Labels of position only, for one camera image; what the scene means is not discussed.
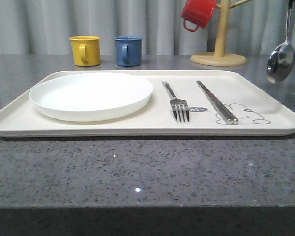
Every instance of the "metal chopsticks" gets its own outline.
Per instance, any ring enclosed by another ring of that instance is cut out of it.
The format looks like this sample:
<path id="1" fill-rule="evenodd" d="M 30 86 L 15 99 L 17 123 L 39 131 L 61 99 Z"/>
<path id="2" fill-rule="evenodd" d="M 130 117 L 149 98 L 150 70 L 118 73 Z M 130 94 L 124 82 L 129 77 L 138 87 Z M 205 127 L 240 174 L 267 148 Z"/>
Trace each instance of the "metal chopsticks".
<path id="1" fill-rule="evenodd" d="M 226 124 L 238 124 L 238 119 L 234 116 L 234 114 L 231 113 L 201 81 L 197 80 L 197 84 L 205 93 L 215 110 L 221 115 Z"/>

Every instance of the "gray countertop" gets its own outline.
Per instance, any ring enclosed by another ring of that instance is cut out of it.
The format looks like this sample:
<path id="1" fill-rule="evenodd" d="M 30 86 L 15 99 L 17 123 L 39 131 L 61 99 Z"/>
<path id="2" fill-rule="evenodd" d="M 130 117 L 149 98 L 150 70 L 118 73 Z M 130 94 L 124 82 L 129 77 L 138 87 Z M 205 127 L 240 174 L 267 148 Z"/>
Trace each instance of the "gray countertop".
<path id="1" fill-rule="evenodd" d="M 73 65 L 71 55 L 0 55 L 0 109 L 65 70 L 230 70 L 295 112 L 295 67 L 280 84 L 267 57 L 209 67 L 185 56 L 143 56 L 119 67 Z M 0 137 L 0 208 L 295 206 L 295 134 L 283 137 Z"/>

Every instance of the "curtain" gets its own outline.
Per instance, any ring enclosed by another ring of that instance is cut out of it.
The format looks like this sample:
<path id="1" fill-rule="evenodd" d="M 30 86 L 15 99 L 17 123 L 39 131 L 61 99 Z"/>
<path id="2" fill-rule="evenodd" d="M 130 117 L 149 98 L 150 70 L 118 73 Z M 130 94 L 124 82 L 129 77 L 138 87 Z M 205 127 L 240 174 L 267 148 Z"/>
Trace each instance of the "curtain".
<path id="1" fill-rule="evenodd" d="M 253 0 L 232 8 L 227 52 L 269 55 L 285 40 L 288 0 Z M 214 51 L 219 9 L 204 29 L 188 32 L 186 0 L 0 0 L 0 54 L 70 54 L 69 37 L 100 36 L 103 55 L 114 54 L 114 37 L 142 36 L 143 54 Z M 291 22 L 295 48 L 295 3 Z"/>

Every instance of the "blue mug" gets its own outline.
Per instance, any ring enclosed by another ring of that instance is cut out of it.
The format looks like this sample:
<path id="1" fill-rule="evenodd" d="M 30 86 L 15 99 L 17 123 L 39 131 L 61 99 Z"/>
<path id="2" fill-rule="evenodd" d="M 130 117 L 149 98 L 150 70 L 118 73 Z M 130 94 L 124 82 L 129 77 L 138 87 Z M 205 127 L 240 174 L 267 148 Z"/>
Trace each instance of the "blue mug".
<path id="1" fill-rule="evenodd" d="M 142 38 L 136 36 L 115 37 L 116 60 L 120 66 L 141 65 Z"/>

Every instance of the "white tray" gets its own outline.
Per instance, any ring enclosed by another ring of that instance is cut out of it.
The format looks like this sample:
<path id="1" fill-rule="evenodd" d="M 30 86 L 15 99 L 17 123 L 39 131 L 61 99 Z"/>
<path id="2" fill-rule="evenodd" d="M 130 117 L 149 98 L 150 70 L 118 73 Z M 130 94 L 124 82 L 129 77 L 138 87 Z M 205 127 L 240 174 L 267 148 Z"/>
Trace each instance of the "white tray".
<path id="1" fill-rule="evenodd" d="M 104 71 L 56 72 L 41 82 L 64 75 Z M 153 83 L 148 104 L 125 117 L 98 122 L 68 122 L 41 114 L 26 91 L 0 110 L 0 136 L 59 137 L 117 135 L 288 135 L 295 133 L 295 113 L 247 81 L 228 71 L 134 70 L 106 71 L 143 76 Z M 170 108 L 169 96 L 162 84 L 166 80 L 178 98 L 190 107 L 190 123 L 177 124 Z M 238 125 L 220 120 L 206 96 L 196 84 L 205 86 L 228 105 L 239 118 Z"/>

